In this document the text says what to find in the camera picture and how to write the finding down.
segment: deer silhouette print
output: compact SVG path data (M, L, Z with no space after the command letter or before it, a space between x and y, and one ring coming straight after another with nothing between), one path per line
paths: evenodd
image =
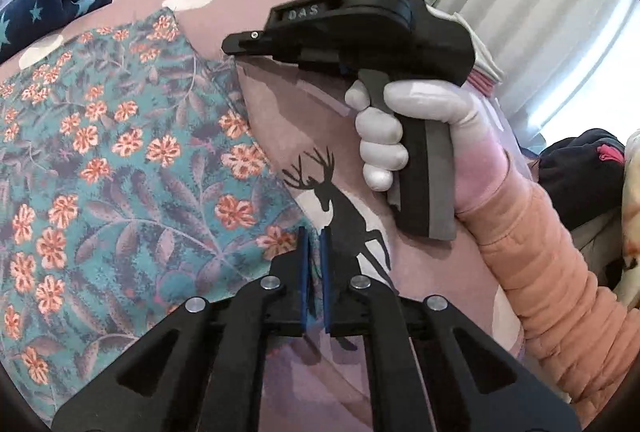
M291 165L297 177L288 170L283 170L282 173L287 177L284 182L298 190L312 190L324 212L329 211L329 203L331 203L334 209L334 217L329 223L329 228L331 229L332 242L336 250L352 257L356 257L361 253L375 268L379 276L395 290L389 274L367 248L368 242L377 241L385 252L386 267L390 269L391 260L389 251L386 249L385 240L382 238L382 233L379 230L367 230L365 218L358 212L350 199L332 183L335 160L329 149L327 148L326 150L326 157L322 157L318 149L314 149L314 152L315 155L308 152L305 152L305 154L318 165L321 165L324 171L324 179L318 181L316 178L307 176L305 181L302 173L302 156L300 155L298 157L298 166Z

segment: floral blanket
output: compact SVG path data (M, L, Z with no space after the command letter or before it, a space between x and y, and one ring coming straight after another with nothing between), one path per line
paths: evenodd
M238 87L168 9L2 84L1 360L44 421L186 298L229 297L295 247L306 219Z

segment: white glove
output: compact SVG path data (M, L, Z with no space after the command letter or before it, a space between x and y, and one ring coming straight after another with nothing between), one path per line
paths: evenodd
M508 161L475 96L441 80L410 80L387 84L384 99L395 113L450 124L456 211L475 207L500 186ZM362 139L364 179L372 190L389 190L393 171L401 170L408 162L407 150L400 143L402 126L396 117L370 107L369 93L359 80L348 89L345 101L360 111L355 125Z

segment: metal bolt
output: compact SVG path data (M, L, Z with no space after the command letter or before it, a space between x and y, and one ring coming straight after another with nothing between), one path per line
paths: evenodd
M356 289L366 289L371 286L371 279L366 275L354 275L351 277L351 285Z
M262 278L260 285L263 289L277 289L280 287L280 279L275 275L267 275Z
M189 313L200 313L206 306L206 301L200 297L191 297L184 305Z
M433 309L434 311L442 311L449 306L449 302L444 297L440 295L433 295L427 299L427 306L429 309Z

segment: pink puffy jacket sleeve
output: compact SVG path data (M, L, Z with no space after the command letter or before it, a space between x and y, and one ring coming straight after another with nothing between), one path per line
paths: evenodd
M598 287L546 192L513 167L487 202L458 217L521 319L527 350L585 427L640 351L640 312Z

